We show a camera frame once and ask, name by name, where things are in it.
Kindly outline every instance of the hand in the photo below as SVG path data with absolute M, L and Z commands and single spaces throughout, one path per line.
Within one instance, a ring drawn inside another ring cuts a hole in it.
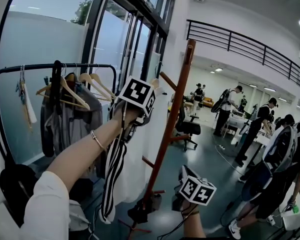
M 119 104 L 114 109 L 114 116 L 113 119 L 117 120 L 121 123 L 122 120 L 122 108 L 125 105 L 125 101 L 122 100 L 119 102 Z M 137 119 L 137 117 L 142 113 L 141 108 L 128 103 L 126 112 L 125 112 L 125 119 L 124 119 L 124 128 L 127 128 L 127 126 Z

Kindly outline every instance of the black cap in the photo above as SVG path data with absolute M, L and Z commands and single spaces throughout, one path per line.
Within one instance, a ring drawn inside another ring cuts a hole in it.
M 273 105 L 277 105 L 277 100 L 275 98 L 271 98 L 269 100 L 269 103 L 272 103 Z

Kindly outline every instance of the white sleeve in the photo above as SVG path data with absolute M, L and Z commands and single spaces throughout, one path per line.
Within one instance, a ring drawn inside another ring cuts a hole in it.
M 35 184 L 23 220 L 20 240 L 68 240 L 69 194 L 53 172 L 45 171 Z

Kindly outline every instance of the shoe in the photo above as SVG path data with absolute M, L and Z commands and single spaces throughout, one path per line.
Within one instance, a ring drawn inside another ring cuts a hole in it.
M 243 180 L 243 179 L 241 179 L 241 178 L 238 178 L 238 182 L 241 182 L 241 183 L 246 183 L 246 180 Z
M 214 132 L 213 135 L 218 136 L 218 137 L 222 137 L 221 133 L 218 133 L 218 132 Z
M 236 163 L 239 165 L 239 167 L 244 166 L 244 162 L 242 160 L 235 159 L 234 161 L 236 161 Z
M 240 227 L 237 226 L 237 219 L 231 221 L 231 223 L 228 226 L 228 230 L 234 239 L 241 239 Z

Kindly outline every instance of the railing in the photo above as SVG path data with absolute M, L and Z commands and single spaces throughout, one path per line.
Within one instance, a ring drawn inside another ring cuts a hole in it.
M 189 24 L 187 40 L 193 39 L 248 57 L 300 86 L 300 66 L 273 48 L 223 27 L 190 19 L 187 22 Z

